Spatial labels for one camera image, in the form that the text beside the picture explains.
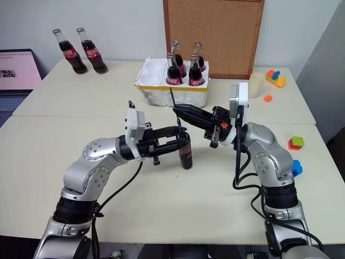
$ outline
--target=white wall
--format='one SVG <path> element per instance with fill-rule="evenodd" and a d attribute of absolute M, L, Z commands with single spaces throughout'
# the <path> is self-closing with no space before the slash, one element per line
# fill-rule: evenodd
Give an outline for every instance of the white wall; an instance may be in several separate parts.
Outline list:
<path fill-rule="evenodd" d="M 287 66 L 295 78 L 340 0 L 266 0 L 255 65 Z M 82 57 L 84 27 L 105 59 L 164 57 L 162 0 L 2 0 L 0 48 L 31 48 L 49 72 L 62 59 L 60 28 Z"/>

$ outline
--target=coca-cola bottle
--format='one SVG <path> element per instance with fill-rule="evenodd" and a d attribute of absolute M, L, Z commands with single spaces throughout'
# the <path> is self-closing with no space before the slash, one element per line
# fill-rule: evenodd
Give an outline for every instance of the coca-cola bottle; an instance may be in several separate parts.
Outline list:
<path fill-rule="evenodd" d="M 74 49 L 72 44 L 67 40 L 63 35 L 60 29 L 54 29 L 53 34 L 56 36 L 59 42 L 60 49 L 63 51 L 63 54 L 68 62 L 73 67 L 73 70 L 77 74 L 83 74 L 87 71 L 87 67 L 81 61 L 81 58 L 77 51 Z"/>
<path fill-rule="evenodd" d="M 102 56 L 95 44 L 87 36 L 84 28 L 77 28 L 77 33 L 80 36 L 82 48 L 84 49 L 88 60 L 90 60 L 91 64 L 93 65 L 93 69 L 95 69 L 98 74 L 106 73 L 108 68 L 106 64 L 104 64 Z"/>
<path fill-rule="evenodd" d="M 170 46 L 171 46 L 171 52 L 175 54 L 177 67 L 181 73 L 182 78 L 184 78 L 187 75 L 187 73 L 185 71 L 185 66 L 183 64 L 183 58 L 181 56 L 180 44 L 177 40 L 173 40 L 170 43 Z"/>
<path fill-rule="evenodd" d="M 180 85 L 182 83 L 181 73 L 177 67 L 175 55 L 171 52 L 167 53 L 168 74 L 167 83 L 169 85 Z"/>
<path fill-rule="evenodd" d="M 199 67 L 199 56 L 193 54 L 190 56 L 190 69 L 189 69 L 189 85 L 198 86 L 205 83 L 201 70 Z"/>
<path fill-rule="evenodd" d="M 206 69 L 204 58 L 202 54 L 203 45 L 200 42 L 196 42 L 194 44 L 194 54 L 199 56 L 199 66 L 201 71 L 204 71 Z"/>

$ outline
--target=toy block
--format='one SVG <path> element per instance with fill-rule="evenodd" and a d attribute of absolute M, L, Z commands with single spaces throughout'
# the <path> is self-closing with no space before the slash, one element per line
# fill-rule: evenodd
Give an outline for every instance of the toy block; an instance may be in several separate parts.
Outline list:
<path fill-rule="evenodd" d="M 272 80 L 278 79 L 279 75 L 280 75 L 280 71 L 276 71 L 276 72 L 273 74 L 273 76 L 271 77 Z"/>
<path fill-rule="evenodd" d="M 267 74 L 266 74 L 266 79 L 267 78 L 272 78 L 272 76 L 274 75 L 274 70 L 269 70 L 268 72 L 267 72 Z"/>
<path fill-rule="evenodd" d="M 293 136 L 287 143 L 289 149 L 300 150 L 304 146 L 304 141 L 302 137 Z"/>
<path fill-rule="evenodd" d="M 264 97 L 264 101 L 267 102 L 267 103 L 268 103 L 269 101 L 272 101 L 272 99 L 273 99 L 273 98 L 272 98 L 272 96 L 271 96 L 270 94 L 268 94 L 268 95 L 266 95 L 266 96 Z"/>
<path fill-rule="evenodd" d="M 278 81 L 276 82 L 275 86 L 282 88 L 284 85 L 286 85 L 285 77 L 278 78 Z"/>

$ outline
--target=wooden frame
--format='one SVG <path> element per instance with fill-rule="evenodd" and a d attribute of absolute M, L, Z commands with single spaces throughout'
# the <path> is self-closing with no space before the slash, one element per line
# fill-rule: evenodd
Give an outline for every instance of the wooden frame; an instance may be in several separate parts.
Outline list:
<path fill-rule="evenodd" d="M 263 8 L 264 8 L 264 1 L 265 0 L 163 0 L 163 9 L 164 9 L 164 23 L 165 23 L 165 39 L 167 44 L 167 50 L 170 49 L 170 41 L 171 40 L 179 40 L 184 43 L 181 44 L 182 49 L 182 56 L 184 59 L 188 59 L 188 49 L 191 50 L 193 42 L 191 39 L 188 39 L 189 33 L 186 33 L 187 30 L 185 30 L 186 26 L 193 26 L 192 29 L 195 30 L 203 30 L 203 35 L 206 35 L 206 37 L 198 37 L 204 44 L 204 50 L 208 48 L 207 54 L 204 53 L 205 60 L 208 60 L 210 62 L 210 77 L 212 78 L 237 78 L 237 79 L 249 79 L 250 74 L 253 70 L 253 64 L 255 59 L 255 53 L 258 43 L 258 37 L 259 37 L 259 31 L 260 31 L 260 25 L 261 25 L 261 18 L 263 14 Z M 212 11 L 207 12 L 206 14 L 209 18 L 210 24 L 206 22 L 203 23 L 203 25 L 199 25 L 199 23 L 190 23 L 187 21 L 184 21 L 185 19 L 182 17 L 187 17 L 188 14 L 194 12 L 196 10 L 195 7 L 198 7 L 199 5 L 202 6 L 203 9 L 206 9 L 206 6 L 209 6 L 209 9 L 214 8 L 217 5 L 221 6 L 227 6 L 231 5 L 232 7 L 235 7 L 233 9 L 234 13 L 231 13 L 232 9 L 228 9 L 227 13 L 222 13 L 222 15 L 218 15 L 217 12 L 214 14 Z M 218 8 L 216 11 L 222 12 L 222 8 Z M 218 29 L 219 21 L 223 18 L 225 21 L 229 22 L 229 17 L 243 17 L 243 19 L 246 20 L 235 20 L 233 23 L 234 35 L 240 35 L 240 38 L 242 39 L 242 36 L 244 36 L 247 40 L 237 41 L 237 46 L 235 49 L 242 47 L 243 42 L 248 42 L 245 47 L 243 47 L 243 50 L 237 52 L 233 50 L 229 50 L 230 48 L 226 49 L 229 50 L 224 58 L 219 57 L 219 45 L 226 46 L 229 42 L 234 42 L 234 39 L 231 38 L 231 31 L 228 31 L 229 33 L 224 33 L 224 31 L 216 31 Z M 174 20 L 175 23 L 178 21 L 177 25 L 171 25 L 170 21 Z M 243 28 L 243 31 L 239 32 L 238 27 L 236 27 L 235 23 L 239 21 L 241 23 L 241 28 Z M 179 30 L 176 28 L 182 28 L 182 32 L 179 34 Z"/>

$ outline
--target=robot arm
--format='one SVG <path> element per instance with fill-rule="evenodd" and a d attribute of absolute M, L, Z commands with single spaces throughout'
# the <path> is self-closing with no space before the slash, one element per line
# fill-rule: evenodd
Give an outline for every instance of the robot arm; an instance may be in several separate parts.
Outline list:
<path fill-rule="evenodd" d="M 230 110 L 215 106 L 212 113 L 208 113 L 186 104 L 175 105 L 173 110 L 181 119 L 204 129 L 204 137 L 211 140 L 210 147 L 216 148 L 218 143 L 223 146 L 233 144 L 239 151 L 239 142 L 240 146 L 247 148 L 261 183 L 263 211 L 267 216 L 266 238 L 273 256 L 329 259 L 311 246 L 306 234 L 295 231 L 308 232 L 308 227 L 302 204 L 297 198 L 291 155 L 278 144 L 267 127 L 252 122 L 245 124 L 246 83 L 232 86 L 230 92 Z"/>
<path fill-rule="evenodd" d="M 118 138 L 96 139 L 84 148 L 81 157 L 64 174 L 64 186 L 56 210 L 48 220 L 34 259 L 86 258 L 91 240 L 85 235 L 99 208 L 101 195 L 111 172 L 129 160 L 143 161 L 179 150 L 181 165 L 192 166 L 190 138 L 186 128 L 172 126 L 153 130 L 144 114 L 129 101 L 125 118 L 125 135 Z M 176 140 L 160 145 L 158 139 Z"/>

